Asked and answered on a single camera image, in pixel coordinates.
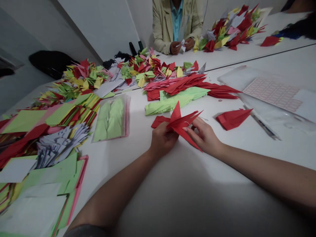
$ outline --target forearm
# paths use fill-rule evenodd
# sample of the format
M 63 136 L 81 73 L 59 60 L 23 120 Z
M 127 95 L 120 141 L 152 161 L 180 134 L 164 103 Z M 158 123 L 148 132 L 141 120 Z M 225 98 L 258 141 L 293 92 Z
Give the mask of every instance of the forearm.
M 82 224 L 113 227 L 157 160 L 147 151 L 113 176 L 86 203 L 69 229 Z
M 224 145 L 216 158 L 277 196 L 316 207 L 316 171 Z

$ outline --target black object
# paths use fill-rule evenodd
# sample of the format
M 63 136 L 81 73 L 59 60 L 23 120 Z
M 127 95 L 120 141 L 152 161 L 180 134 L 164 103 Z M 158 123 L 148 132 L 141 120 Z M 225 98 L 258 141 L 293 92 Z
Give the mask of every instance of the black object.
M 127 62 L 131 59 L 131 56 L 129 54 L 126 53 L 122 53 L 121 51 L 119 51 L 114 58 L 124 58 L 124 62 Z M 108 61 L 105 61 L 102 63 L 103 67 L 107 70 L 109 70 L 111 68 L 112 63 L 115 63 L 114 59 L 110 59 Z
M 9 75 L 13 75 L 14 71 L 10 68 L 3 68 L 0 69 L 0 78 L 3 76 L 9 76 Z
M 316 40 L 316 11 L 307 16 L 306 19 L 300 20 L 280 31 L 283 37 L 291 38 L 291 36 L 305 36 Z
M 133 57 L 135 57 L 135 55 L 136 55 L 137 53 L 136 53 L 136 50 L 135 50 L 134 45 L 133 45 L 132 42 L 129 43 L 129 47 L 130 47 L 130 49 L 131 49 L 131 52 L 132 52 Z
M 143 51 L 144 49 L 144 46 L 143 46 L 143 43 L 141 41 L 138 41 L 138 46 L 139 46 L 139 51 Z
M 29 61 L 38 70 L 44 72 L 55 80 L 62 78 L 63 72 L 67 70 L 67 66 L 79 63 L 63 52 L 44 50 L 30 55 Z

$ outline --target origami crane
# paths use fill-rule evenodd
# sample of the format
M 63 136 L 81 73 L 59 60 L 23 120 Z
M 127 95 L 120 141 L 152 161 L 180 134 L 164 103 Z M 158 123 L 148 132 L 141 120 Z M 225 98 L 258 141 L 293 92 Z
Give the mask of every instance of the origami crane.
M 169 124 L 167 125 L 168 128 L 172 128 L 177 134 L 182 136 L 188 143 L 190 143 L 196 149 L 203 152 L 197 146 L 197 144 L 191 139 L 191 137 L 182 129 L 183 127 L 188 127 L 189 125 L 191 125 L 193 120 L 195 120 L 200 115 L 200 113 L 198 114 L 197 113 L 198 111 L 195 111 L 189 115 L 181 117 L 180 102 L 178 101 L 176 107 L 174 108 L 174 111 L 171 114 L 171 118 L 166 118 L 164 116 L 157 116 L 155 121 L 151 125 L 151 127 L 157 128 L 162 122 L 169 122 Z
M 216 117 L 216 120 L 224 127 L 226 131 L 239 127 L 243 121 L 248 118 L 252 109 L 249 110 L 234 110 L 224 112 Z

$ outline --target finger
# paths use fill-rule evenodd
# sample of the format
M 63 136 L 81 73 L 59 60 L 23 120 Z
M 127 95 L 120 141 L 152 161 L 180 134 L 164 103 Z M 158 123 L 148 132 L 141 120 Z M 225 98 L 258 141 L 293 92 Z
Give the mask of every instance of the finger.
M 190 137 L 192 138 L 192 140 L 196 143 L 196 144 L 202 144 L 203 140 L 202 138 L 200 138 L 192 129 L 188 128 L 188 127 L 184 127 L 182 128 L 184 131 L 186 131 Z

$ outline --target table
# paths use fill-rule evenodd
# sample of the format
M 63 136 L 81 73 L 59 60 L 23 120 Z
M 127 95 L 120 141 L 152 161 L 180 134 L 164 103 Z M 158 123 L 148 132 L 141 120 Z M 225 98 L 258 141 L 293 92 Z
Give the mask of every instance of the table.
M 181 66 L 183 65 L 183 62 L 188 61 L 193 63 L 195 60 L 197 60 L 199 66 L 203 66 L 206 62 L 205 70 L 208 71 L 316 44 L 316 40 L 300 37 L 297 40 L 284 38 L 279 45 L 260 47 L 261 43 L 267 36 L 270 36 L 276 30 L 282 30 L 289 23 L 295 23 L 305 16 L 306 13 L 276 13 L 268 16 L 264 22 L 265 24 L 268 24 L 265 28 L 266 32 L 255 35 L 253 42 L 250 44 L 239 44 L 237 46 L 237 51 L 231 50 L 227 47 L 225 47 L 223 51 L 214 51 L 212 53 L 204 53 L 203 51 L 194 53 L 193 50 L 191 50 L 176 56 L 159 53 L 160 56 L 158 58 L 161 62 L 165 62 L 167 64 L 175 62 L 177 66 Z
M 234 65 L 289 77 L 289 82 L 316 90 L 316 46 L 296 49 Z M 208 73 L 208 80 L 231 70 Z M 82 191 L 74 216 L 103 183 L 139 157 L 150 146 L 152 122 L 145 117 L 149 102 L 141 90 L 127 92 L 131 99 L 130 135 L 91 143 L 80 149 L 89 155 Z M 181 109 L 182 115 L 199 110 L 218 138 L 231 146 L 272 156 L 316 170 L 315 137 L 278 129 L 283 141 L 274 141 L 248 117 L 238 128 L 225 131 L 213 119 L 219 112 L 242 108 L 240 100 L 205 96 Z M 119 225 L 121 236 L 305 236 L 305 223 L 294 211 L 239 172 L 191 147 L 183 138 L 150 172 L 127 208 Z

